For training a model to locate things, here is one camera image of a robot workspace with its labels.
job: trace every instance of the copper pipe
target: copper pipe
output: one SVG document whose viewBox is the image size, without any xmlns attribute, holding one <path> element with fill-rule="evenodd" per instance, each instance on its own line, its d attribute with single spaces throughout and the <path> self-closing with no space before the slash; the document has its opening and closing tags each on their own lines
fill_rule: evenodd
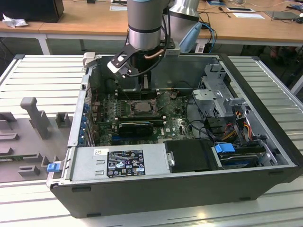
<svg viewBox="0 0 303 227">
<path fill-rule="evenodd" d="M 154 53 L 154 54 L 152 54 L 152 55 L 144 55 L 144 58 L 145 58 L 146 60 L 150 60 L 150 59 L 153 59 L 153 58 L 155 58 L 155 57 L 158 57 L 160 54 L 163 54 L 163 53 L 164 53 L 164 50 L 161 49 L 161 50 L 159 50 L 158 52 L 156 52 L 156 53 Z"/>
</svg>

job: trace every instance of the blue tab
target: blue tab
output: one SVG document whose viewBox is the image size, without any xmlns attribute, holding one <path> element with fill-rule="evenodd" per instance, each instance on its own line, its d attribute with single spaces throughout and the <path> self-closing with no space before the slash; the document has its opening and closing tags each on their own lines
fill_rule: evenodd
<svg viewBox="0 0 303 227">
<path fill-rule="evenodd" d="M 214 148 L 216 149 L 217 153 L 236 152 L 231 143 L 219 143 Z"/>
<path fill-rule="evenodd" d="M 60 172 L 60 164 L 59 163 L 50 163 L 50 164 L 48 164 L 47 172 L 48 173 Z"/>
</svg>

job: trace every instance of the wooden desk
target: wooden desk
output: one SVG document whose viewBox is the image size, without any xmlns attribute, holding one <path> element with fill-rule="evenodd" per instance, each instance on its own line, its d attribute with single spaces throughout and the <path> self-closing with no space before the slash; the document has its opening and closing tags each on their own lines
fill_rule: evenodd
<svg viewBox="0 0 303 227">
<path fill-rule="evenodd" d="M 271 1 L 262 1 L 262 0 L 247 0 L 247 2 L 252 2 L 255 5 L 260 6 L 272 6 L 280 3 L 280 0 L 271 0 Z M 286 10 L 286 6 L 289 3 L 279 4 L 275 7 L 270 8 L 260 8 L 250 4 L 245 4 L 245 7 L 252 8 L 255 11 L 283 11 Z M 230 40 L 237 40 L 246 44 L 246 42 L 254 44 L 263 44 L 266 43 L 285 43 L 284 46 L 301 46 L 303 44 L 303 25 L 296 22 L 284 23 L 280 20 L 272 20 L 266 13 L 258 13 L 262 15 L 265 19 L 251 19 L 251 18 L 236 18 L 232 13 L 229 13 L 231 18 L 224 13 L 213 14 L 221 12 L 218 7 L 213 8 L 207 3 L 200 3 L 200 10 L 208 13 L 210 23 L 212 28 L 216 30 L 218 34 L 219 43 L 228 43 Z M 299 14 L 296 10 L 290 10 L 288 12 L 293 12 Z M 207 22 L 207 16 L 205 13 L 201 14 L 202 19 Z M 201 31 L 199 38 L 208 38 L 209 31 Z"/>
<path fill-rule="evenodd" d="M 286 10 L 289 2 L 271 8 L 260 8 L 249 4 L 270 6 L 281 2 L 282 0 L 247 0 L 245 6 L 255 11 Z M 43 54 L 51 53 L 47 39 L 125 40 L 128 28 L 127 12 L 110 11 L 109 0 L 95 4 L 71 0 L 64 0 L 63 3 L 65 10 L 58 23 L 30 22 L 30 26 L 16 29 L 1 24 L 0 36 L 36 38 L 40 42 Z M 218 34 L 217 43 L 277 46 L 303 44 L 302 24 L 272 21 L 265 13 L 258 13 L 265 19 L 236 18 L 232 13 L 229 13 L 231 18 L 228 18 L 226 14 L 220 13 L 218 7 L 209 6 L 206 2 L 201 2 L 199 5 L 199 11 L 203 10 L 209 13 L 211 25 Z M 207 22 L 205 13 L 202 13 L 201 17 Z M 203 42 L 209 37 L 208 30 L 201 30 L 199 41 Z"/>
<path fill-rule="evenodd" d="M 0 32 L 14 32 L 14 33 L 39 33 L 39 28 L 43 22 L 28 22 L 28 26 L 23 27 L 8 27 L 3 22 L 0 23 Z"/>
<path fill-rule="evenodd" d="M 87 4 L 64 0 L 64 14 L 58 23 L 44 23 L 46 34 L 122 35 L 126 36 L 127 12 L 110 11 L 110 2 Z"/>
</svg>

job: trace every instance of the power supply label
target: power supply label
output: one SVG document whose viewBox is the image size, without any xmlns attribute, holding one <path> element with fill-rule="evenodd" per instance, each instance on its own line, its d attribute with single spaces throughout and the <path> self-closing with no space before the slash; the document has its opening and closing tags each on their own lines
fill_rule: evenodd
<svg viewBox="0 0 303 227">
<path fill-rule="evenodd" d="M 143 150 L 110 151 L 107 153 L 107 176 L 145 175 Z"/>
</svg>

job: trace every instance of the black box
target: black box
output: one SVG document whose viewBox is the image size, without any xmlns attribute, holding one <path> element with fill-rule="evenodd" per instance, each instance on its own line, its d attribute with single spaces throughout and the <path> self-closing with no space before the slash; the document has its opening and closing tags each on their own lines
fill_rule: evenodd
<svg viewBox="0 0 303 227">
<path fill-rule="evenodd" d="M 63 14 L 62 0 L 0 0 L 0 17 L 26 21 L 58 22 Z"/>
</svg>

